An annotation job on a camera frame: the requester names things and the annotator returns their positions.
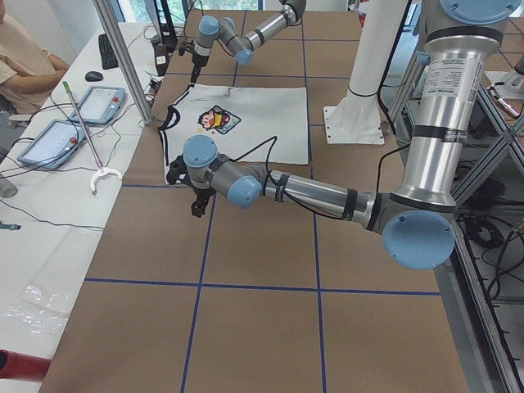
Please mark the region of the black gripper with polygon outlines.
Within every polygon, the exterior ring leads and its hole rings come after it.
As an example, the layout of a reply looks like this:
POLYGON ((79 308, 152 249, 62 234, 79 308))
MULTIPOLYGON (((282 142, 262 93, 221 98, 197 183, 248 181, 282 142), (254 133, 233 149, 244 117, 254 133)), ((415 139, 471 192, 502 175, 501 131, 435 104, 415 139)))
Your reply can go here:
POLYGON ((193 69, 192 69, 192 75, 191 75, 190 81, 192 84, 195 84, 200 76, 201 70, 207 66, 208 57, 201 56, 201 55, 193 55, 192 63, 193 63, 193 69))
POLYGON ((193 187, 196 200, 191 205, 191 213, 195 217, 202 217, 206 213, 206 207, 208 206, 210 198, 215 194, 213 188, 198 188, 193 187))

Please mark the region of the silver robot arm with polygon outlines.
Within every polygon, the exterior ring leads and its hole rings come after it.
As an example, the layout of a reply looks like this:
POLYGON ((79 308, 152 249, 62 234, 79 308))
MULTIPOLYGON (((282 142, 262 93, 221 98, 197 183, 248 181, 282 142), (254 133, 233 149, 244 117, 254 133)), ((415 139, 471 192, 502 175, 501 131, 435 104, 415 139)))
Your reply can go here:
POLYGON ((281 1, 281 9, 247 34, 239 35, 231 18, 205 15, 198 25, 196 41, 192 44, 192 76, 195 84, 201 69, 206 67, 215 42, 221 42, 236 62, 245 65, 251 61, 254 51, 273 36, 301 21, 306 1, 281 1))
POLYGON ((382 236, 388 255, 411 269, 433 269, 454 249, 450 189, 468 135, 486 59, 503 42, 515 1, 425 1, 419 35, 429 65, 401 185, 390 193, 358 192, 271 170, 239 165, 198 134, 183 146, 185 182, 201 216, 219 193, 241 208, 258 196, 294 201, 331 219, 355 221, 382 236))

